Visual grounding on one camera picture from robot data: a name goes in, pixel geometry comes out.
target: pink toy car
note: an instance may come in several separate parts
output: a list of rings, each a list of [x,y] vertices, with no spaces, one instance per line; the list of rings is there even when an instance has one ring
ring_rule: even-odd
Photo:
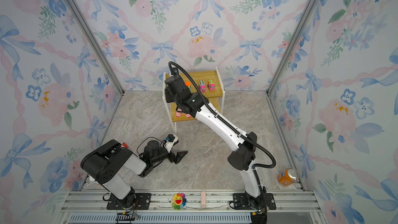
[[[212,79],[209,80],[207,87],[209,88],[210,91],[216,90],[216,86],[214,86],[214,82]]]
[[[206,92],[206,86],[203,81],[199,81],[199,89],[201,92]]]

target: wooden shelf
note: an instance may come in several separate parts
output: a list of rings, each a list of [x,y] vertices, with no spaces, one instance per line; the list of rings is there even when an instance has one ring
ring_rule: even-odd
[[[192,77],[192,79],[196,82],[196,84],[198,86],[199,86],[199,81],[203,81],[203,83],[206,85],[206,92],[202,92],[202,94],[206,98],[210,99],[210,98],[222,97],[221,83],[220,83],[220,80],[218,79],[216,70],[202,71],[202,72],[190,72],[189,75]],[[188,78],[183,73],[180,72],[180,76],[182,77],[182,79],[184,79],[185,82],[189,82]],[[213,80],[216,90],[210,91],[209,88],[207,87],[207,83],[208,83],[209,79]],[[196,92],[196,89],[193,85],[191,85],[191,88],[192,88],[193,93]]]
[[[213,106],[217,109],[218,112],[221,112],[220,110],[220,105],[218,103],[218,99],[217,98],[209,98],[209,102],[213,104]],[[181,114],[181,117],[176,117],[176,107],[177,105],[173,102],[170,104],[170,115],[172,117],[172,121],[173,122],[181,122],[181,121],[192,121],[192,120],[196,120],[196,118],[190,117],[187,118],[185,117],[185,113]]]

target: cable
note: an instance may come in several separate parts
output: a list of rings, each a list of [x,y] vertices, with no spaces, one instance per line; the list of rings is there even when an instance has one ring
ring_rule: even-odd
[[[157,141],[159,141],[160,143],[162,143],[162,141],[158,140],[158,139],[155,138],[155,137],[147,137],[147,138],[145,138],[144,141],[142,141],[141,144],[137,147],[137,150],[136,150],[136,151],[137,151],[137,154],[139,154],[139,156],[141,156],[141,154],[138,152],[138,148],[139,148],[148,138],[154,138],[154,139],[156,139]]]
[[[256,177],[258,188],[260,189],[260,195],[261,195],[261,198],[262,198],[263,204],[264,204],[264,211],[267,212],[266,196],[264,195],[263,189],[261,188],[261,182],[260,182],[260,178],[258,177],[256,167],[263,167],[263,168],[269,168],[269,167],[268,167],[268,165],[261,164],[261,163],[255,163],[251,167],[253,169],[254,176]]]
[[[207,109],[214,115],[216,116],[221,122],[223,122],[226,126],[228,126],[232,131],[234,131],[237,135],[239,135],[239,137],[243,138],[245,141],[247,141],[248,143],[250,143],[251,145],[259,148],[262,152],[264,152],[270,159],[272,164],[270,165],[266,165],[263,164],[262,167],[264,168],[273,168],[276,166],[276,160],[274,158],[274,156],[271,154],[271,152],[269,152],[266,148],[262,147],[261,145],[257,144],[256,142],[252,141],[251,139],[249,139],[248,137],[242,135],[237,129],[235,129],[230,123],[228,123],[225,119],[223,119],[220,115],[218,115],[210,106],[209,104],[206,102],[206,98],[204,97],[204,95],[202,94],[202,92],[200,91],[198,85],[196,84],[196,82],[192,79],[192,77],[189,75],[188,72],[186,72],[185,69],[183,69],[180,65],[178,65],[175,62],[169,62],[168,63],[170,71],[172,72],[173,75],[174,71],[172,69],[172,65],[176,66],[179,70],[181,70],[181,72],[191,81],[192,85],[195,87],[196,91],[199,93],[200,97],[203,100],[203,103],[205,104],[205,106],[207,107]]]

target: pink toy pig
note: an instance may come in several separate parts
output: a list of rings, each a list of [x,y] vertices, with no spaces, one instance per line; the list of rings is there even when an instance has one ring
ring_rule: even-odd
[[[181,115],[182,115],[182,112],[176,112],[176,117],[177,117],[177,118],[181,117]]]

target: smiley flower toy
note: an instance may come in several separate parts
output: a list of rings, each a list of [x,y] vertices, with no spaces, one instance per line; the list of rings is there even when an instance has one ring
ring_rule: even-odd
[[[177,210],[182,209],[185,207],[186,203],[187,203],[187,200],[183,193],[178,193],[178,194],[174,195],[172,198],[172,207],[174,209],[177,209]]]

